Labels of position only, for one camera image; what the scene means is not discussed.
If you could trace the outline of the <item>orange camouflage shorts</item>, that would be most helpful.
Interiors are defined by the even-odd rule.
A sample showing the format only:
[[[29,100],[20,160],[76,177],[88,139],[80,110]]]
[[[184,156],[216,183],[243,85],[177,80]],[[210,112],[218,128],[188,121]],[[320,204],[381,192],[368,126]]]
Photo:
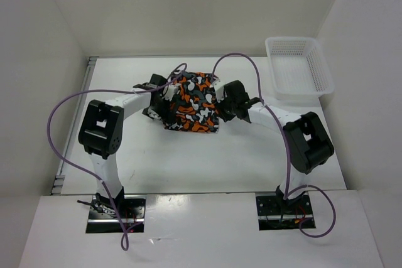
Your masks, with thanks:
[[[219,130],[219,116],[211,74],[184,72],[172,84],[180,89],[174,96],[173,122],[162,122],[166,130],[182,132],[215,133]],[[142,114],[147,116],[147,108]]]

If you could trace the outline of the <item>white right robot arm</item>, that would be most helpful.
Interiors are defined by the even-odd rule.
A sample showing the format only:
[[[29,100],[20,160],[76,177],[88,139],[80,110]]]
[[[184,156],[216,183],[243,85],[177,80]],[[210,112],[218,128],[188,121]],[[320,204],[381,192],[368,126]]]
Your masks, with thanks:
[[[275,193],[276,208],[290,213],[297,207],[307,176],[334,155],[334,145],[319,116],[314,112],[297,114],[264,105],[260,98],[250,98],[243,84],[215,80],[211,85],[217,99],[219,117],[233,118],[278,131],[285,140],[286,176]]]

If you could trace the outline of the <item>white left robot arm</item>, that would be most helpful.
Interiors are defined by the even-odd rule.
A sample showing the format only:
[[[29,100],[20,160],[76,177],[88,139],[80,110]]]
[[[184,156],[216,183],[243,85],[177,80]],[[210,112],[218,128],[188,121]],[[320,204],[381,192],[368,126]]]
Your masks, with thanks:
[[[139,111],[154,119],[166,117],[169,101],[177,92],[177,84],[153,74],[149,82],[137,84],[114,99],[89,102],[79,130],[79,143],[92,161],[97,180],[95,205],[110,217],[120,217],[126,208],[116,159],[124,121]]]

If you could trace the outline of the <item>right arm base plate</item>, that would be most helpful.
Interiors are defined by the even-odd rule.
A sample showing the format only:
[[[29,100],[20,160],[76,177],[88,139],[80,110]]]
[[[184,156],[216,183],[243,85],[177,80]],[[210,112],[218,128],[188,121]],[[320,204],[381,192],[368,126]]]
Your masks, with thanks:
[[[275,193],[256,195],[260,231],[316,228],[310,197],[305,193],[286,205]]]

